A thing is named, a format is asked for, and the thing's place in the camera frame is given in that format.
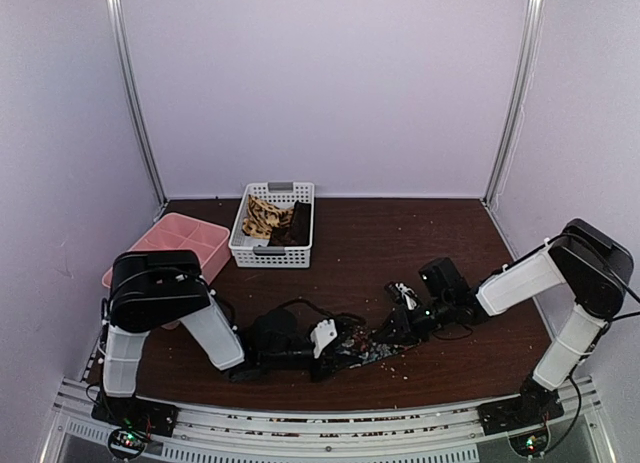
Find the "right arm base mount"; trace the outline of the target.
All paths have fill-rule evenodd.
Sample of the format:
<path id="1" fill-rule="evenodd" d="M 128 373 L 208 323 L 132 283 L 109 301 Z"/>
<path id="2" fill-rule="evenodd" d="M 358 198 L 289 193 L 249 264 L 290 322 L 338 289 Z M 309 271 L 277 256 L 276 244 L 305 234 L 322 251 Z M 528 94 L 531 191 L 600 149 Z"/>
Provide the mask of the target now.
<path id="1" fill-rule="evenodd" d="M 512 432 L 529 426 L 543 425 L 560 418 L 564 408 L 556 391 L 548 394 L 528 393 L 481 404 L 477 408 L 485 435 Z"/>

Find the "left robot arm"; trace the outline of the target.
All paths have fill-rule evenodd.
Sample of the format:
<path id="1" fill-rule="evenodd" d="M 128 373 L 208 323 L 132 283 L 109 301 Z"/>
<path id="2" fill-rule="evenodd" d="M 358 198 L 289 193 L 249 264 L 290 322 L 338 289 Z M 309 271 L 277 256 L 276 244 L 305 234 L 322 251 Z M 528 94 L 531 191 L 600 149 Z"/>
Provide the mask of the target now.
<path id="1" fill-rule="evenodd" d="M 99 396 L 106 412 L 123 427 L 143 419 L 143 404 L 135 398 L 138 366 L 150 332 L 169 323 L 184 326 L 232 382 L 252 381 L 272 370 L 306 370 L 318 382 L 349 366 L 338 351 L 344 319 L 324 312 L 302 335 L 290 307 L 284 303 L 239 331 L 210 290 L 193 251 L 119 255 L 102 302 L 106 334 Z"/>

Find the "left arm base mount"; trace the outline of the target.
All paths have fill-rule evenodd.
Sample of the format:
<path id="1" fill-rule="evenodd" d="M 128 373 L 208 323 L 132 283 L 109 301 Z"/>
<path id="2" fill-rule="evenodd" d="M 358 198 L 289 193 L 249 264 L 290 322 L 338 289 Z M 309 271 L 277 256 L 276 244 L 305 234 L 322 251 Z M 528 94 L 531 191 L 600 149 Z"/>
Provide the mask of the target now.
<path id="1" fill-rule="evenodd" d="M 172 404 L 137 397 L 108 397 L 99 393 L 91 417 L 145 436 L 171 437 L 178 413 L 178 407 Z"/>

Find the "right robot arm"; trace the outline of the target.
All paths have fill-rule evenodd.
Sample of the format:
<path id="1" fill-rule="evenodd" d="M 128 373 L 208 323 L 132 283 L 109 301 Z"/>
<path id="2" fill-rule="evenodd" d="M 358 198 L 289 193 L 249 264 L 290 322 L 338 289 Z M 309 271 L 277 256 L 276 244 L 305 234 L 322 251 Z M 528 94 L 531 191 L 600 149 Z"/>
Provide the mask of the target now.
<path id="1" fill-rule="evenodd" d="M 428 304 L 401 282 L 387 284 L 395 307 L 373 337 L 385 344 L 414 345 L 450 323 L 479 325 L 551 288 L 567 286 L 574 308 L 513 402 L 513 416 L 530 425 L 550 409 L 557 388 L 613 323 L 632 292 L 633 271 L 634 260 L 625 247 L 576 218 L 476 286 L 467 283 L 448 257 L 427 263 L 419 275 L 431 298 Z"/>

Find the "navy floral patterned tie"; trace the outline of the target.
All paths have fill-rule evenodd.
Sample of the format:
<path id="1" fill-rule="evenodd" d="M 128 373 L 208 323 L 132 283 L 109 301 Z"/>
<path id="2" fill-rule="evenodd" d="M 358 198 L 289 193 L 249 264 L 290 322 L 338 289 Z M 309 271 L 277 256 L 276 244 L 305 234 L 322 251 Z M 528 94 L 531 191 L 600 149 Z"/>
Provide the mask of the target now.
<path id="1" fill-rule="evenodd" d="M 352 327 L 343 332 L 334 346 L 334 369 L 352 369 L 394 357 L 417 346 L 414 344 L 380 343 L 365 327 Z"/>

